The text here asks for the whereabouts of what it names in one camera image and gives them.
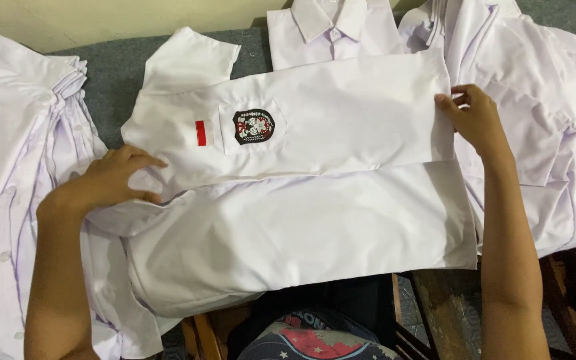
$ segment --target shirt collar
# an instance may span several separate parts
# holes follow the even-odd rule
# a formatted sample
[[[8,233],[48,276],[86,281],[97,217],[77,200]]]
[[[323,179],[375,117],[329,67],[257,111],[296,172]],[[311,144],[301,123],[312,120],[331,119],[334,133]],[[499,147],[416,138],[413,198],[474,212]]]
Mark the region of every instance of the shirt collar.
[[[361,41],[368,4],[366,0],[345,0],[337,23],[333,24],[316,0],[294,0],[292,17],[306,43],[333,26],[354,41]]]

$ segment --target embroidered patch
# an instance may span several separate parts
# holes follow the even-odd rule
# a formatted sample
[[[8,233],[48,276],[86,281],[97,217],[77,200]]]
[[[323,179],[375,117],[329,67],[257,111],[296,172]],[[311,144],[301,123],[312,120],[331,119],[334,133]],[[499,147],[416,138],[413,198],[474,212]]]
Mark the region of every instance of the embroidered patch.
[[[266,110],[237,111],[232,121],[235,123],[235,139],[240,145],[265,142],[275,132],[275,121]]]

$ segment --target stack of white shirts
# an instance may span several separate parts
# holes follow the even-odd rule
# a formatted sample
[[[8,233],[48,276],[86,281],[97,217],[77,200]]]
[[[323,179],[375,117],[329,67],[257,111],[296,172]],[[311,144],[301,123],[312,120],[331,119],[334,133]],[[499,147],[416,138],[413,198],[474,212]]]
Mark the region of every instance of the stack of white shirts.
[[[24,357],[37,206],[106,152],[83,102],[85,73],[76,56],[43,56],[0,36],[0,359]],[[119,238],[85,222],[81,251],[100,358],[161,351],[154,315],[132,294]]]
[[[536,25],[512,0],[428,1],[399,33],[412,53],[443,49],[451,83],[497,103],[539,255],[576,247],[576,36]],[[455,151],[483,221],[481,159],[460,136]]]
[[[395,29],[385,2],[346,6],[361,4],[390,16],[382,30]],[[126,237],[134,291],[158,314],[194,315],[314,282],[476,267],[452,125],[433,100],[449,90],[441,51],[388,55],[401,48],[395,32],[364,31],[366,18],[343,14],[339,31],[360,25],[356,40],[382,56],[357,58],[344,35],[340,60],[227,81],[239,47],[185,28],[147,62],[122,134],[170,164],[129,182],[164,203],[124,203],[88,219]],[[302,61],[323,61],[310,59]]]

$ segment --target school uniform shirt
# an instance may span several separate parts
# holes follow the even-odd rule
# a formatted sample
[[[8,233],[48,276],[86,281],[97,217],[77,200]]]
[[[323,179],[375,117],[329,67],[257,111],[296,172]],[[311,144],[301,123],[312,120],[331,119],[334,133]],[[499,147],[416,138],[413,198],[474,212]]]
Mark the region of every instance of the school uniform shirt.
[[[273,70],[309,63],[403,54],[388,0],[295,0],[267,12]]]
[[[122,127],[124,141],[169,166],[136,173],[129,184],[161,192],[164,203],[128,202],[88,219],[126,237],[135,294],[163,316],[300,284],[474,268],[463,184],[454,189],[435,174],[454,157],[452,128],[433,102],[448,89],[445,76],[441,53],[430,51],[329,61],[168,95],[144,90]],[[411,160],[442,165],[416,182],[402,181],[405,169],[348,176]],[[427,192],[433,188],[442,190]],[[437,203],[440,213],[428,217]]]
[[[24,356],[39,203],[105,153],[83,102],[85,73],[76,56],[42,56],[0,36],[0,359]],[[84,222],[81,248],[95,352],[110,360],[161,351],[156,319],[132,295],[127,271],[91,265],[93,254],[116,269],[104,249],[114,243],[123,254],[117,236],[91,227]]]
[[[497,103],[539,255],[576,247],[576,37],[536,25],[508,2],[443,3],[455,15],[433,25],[443,40],[426,43],[443,44],[453,85],[475,83]],[[419,20],[429,8],[404,17],[404,39],[428,33]],[[481,159],[460,136],[455,151],[482,215]]]

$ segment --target gray carpet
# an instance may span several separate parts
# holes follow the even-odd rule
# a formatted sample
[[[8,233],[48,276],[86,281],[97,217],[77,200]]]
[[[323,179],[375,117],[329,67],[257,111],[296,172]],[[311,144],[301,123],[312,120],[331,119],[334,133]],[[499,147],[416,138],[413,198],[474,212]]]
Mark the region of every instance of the gray carpet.
[[[517,0],[517,3],[522,11],[532,16],[538,24],[554,26],[576,34],[576,1]],[[266,28],[220,31],[205,35],[243,46],[234,65],[232,78],[271,70]],[[89,61],[88,82],[84,87],[86,103],[99,129],[99,135],[108,147],[117,148],[123,144],[119,128],[131,115],[143,81],[144,64],[167,38],[164,36],[116,40],[54,53],[76,54]],[[464,309],[468,321],[463,325],[471,339],[471,351],[478,358],[481,353],[481,287],[475,272],[465,276],[472,277],[473,281],[468,288],[459,289],[468,303],[468,307]],[[404,325],[425,342],[428,339],[414,302],[410,282],[400,277],[399,287]],[[544,309],[543,319],[549,345],[570,351],[548,309]],[[184,359],[182,337],[178,329],[165,334],[163,339],[166,347],[164,360]]]

